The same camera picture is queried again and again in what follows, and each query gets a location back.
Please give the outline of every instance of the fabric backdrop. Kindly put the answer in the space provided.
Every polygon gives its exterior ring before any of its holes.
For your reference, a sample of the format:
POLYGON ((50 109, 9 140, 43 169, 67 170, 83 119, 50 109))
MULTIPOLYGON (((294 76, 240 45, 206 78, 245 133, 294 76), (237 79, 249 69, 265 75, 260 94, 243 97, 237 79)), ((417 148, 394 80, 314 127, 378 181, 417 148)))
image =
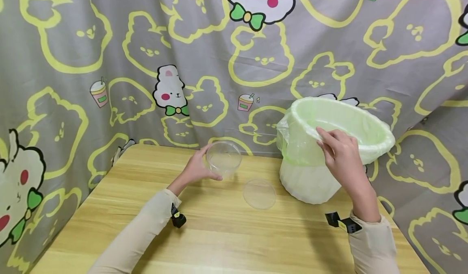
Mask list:
POLYGON ((25 273, 132 144, 280 157, 276 123, 320 95, 391 126, 379 199, 431 273, 465 273, 467 3, 0 0, 0 273, 25 273))

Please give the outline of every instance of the clear plastic lid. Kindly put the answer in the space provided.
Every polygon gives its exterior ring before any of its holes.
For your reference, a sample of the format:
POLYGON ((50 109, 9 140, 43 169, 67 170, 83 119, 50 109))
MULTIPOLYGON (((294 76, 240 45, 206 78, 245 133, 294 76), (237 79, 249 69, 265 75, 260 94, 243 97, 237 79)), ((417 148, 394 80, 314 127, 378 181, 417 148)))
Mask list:
POLYGON ((259 210, 267 210, 276 202, 275 188, 265 179, 251 179, 244 185, 244 200, 251 207, 259 210))

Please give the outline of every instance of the black wrist strap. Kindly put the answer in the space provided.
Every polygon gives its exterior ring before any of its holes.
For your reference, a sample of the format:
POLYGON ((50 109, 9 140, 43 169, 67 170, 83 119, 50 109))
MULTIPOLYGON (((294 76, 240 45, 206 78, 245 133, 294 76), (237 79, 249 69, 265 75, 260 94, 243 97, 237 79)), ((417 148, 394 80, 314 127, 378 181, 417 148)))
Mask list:
POLYGON ((179 212, 174 203, 172 203, 171 206, 171 215, 172 225, 174 225, 177 228, 181 228, 182 225, 184 225, 185 222, 187 222, 187 218, 185 218, 184 214, 181 214, 179 212))
POLYGON ((338 212, 326 213, 325 216, 329 225, 339 227, 347 233, 355 233, 362 229, 362 227, 351 218, 341 219, 338 212))

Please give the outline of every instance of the white trash can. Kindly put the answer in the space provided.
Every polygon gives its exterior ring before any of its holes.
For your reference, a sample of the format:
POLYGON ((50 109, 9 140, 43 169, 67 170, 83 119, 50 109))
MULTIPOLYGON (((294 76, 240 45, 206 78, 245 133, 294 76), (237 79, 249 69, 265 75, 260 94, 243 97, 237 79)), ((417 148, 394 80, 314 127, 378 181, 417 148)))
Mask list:
POLYGON ((305 203, 325 203, 341 187, 316 143, 321 140, 317 126, 354 136, 363 164, 372 163, 395 144, 390 127, 366 110, 329 98, 296 100, 276 126, 277 147, 283 154, 279 175, 283 187, 305 203))

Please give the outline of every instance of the wooden table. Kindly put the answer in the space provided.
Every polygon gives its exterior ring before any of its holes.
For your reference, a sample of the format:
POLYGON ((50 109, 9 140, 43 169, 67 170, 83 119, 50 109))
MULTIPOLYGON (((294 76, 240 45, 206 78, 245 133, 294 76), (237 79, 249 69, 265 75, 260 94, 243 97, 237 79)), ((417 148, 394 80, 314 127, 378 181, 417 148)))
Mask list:
MULTIPOLYGON (((193 150, 130 147, 77 210, 33 268, 32 274, 83 274, 145 202, 182 171, 193 150)), ((354 273, 347 234, 327 224, 324 213, 347 217, 351 201, 340 190, 317 206, 290 196, 280 183, 281 160, 243 157, 234 180, 203 180, 180 199, 187 223, 171 222, 151 243, 133 273, 354 273), (269 210, 243 199, 249 179, 269 180, 277 194, 269 210)), ((401 273, 428 273, 391 221, 401 273)))

